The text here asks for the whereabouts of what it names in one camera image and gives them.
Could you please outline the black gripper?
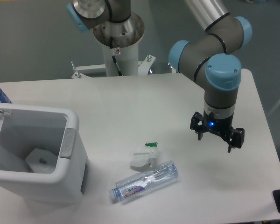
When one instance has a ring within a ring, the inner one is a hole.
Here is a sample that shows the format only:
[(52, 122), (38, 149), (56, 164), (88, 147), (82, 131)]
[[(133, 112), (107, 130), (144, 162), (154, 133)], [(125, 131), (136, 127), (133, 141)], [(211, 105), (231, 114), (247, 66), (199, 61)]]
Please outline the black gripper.
[(190, 129), (194, 130), (201, 140), (203, 133), (209, 132), (221, 137), (224, 141), (228, 141), (228, 153), (232, 148), (241, 148), (245, 141), (245, 129), (232, 127), (233, 115), (225, 119), (216, 119), (206, 112), (200, 114), (195, 112), (191, 118)]

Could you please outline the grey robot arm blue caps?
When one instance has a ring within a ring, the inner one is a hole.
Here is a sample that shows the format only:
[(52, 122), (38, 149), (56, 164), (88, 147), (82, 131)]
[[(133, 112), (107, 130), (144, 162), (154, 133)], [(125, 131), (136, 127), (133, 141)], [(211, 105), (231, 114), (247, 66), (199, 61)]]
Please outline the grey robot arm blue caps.
[[(233, 53), (250, 41), (251, 24), (243, 17), (231, 16), (219, 0), (188, 0), (186, 4), (206, 36), (196, 43), (176, 42), (168, 61), (204, 89), (203, 113), (194, 113), (190, 129), (199, 138), (209, 132), (221, 137), (229, 149), (241, 148), (245, 131), (234, 128), (232, 119), (242, 65)], [(130, 1), (73, 0), (67, 10), (77, 28), (92, 30), (103, 46), (108, 76), (139, 73), (138, 43), (144, 35), (144, 23), (131, 11)]]

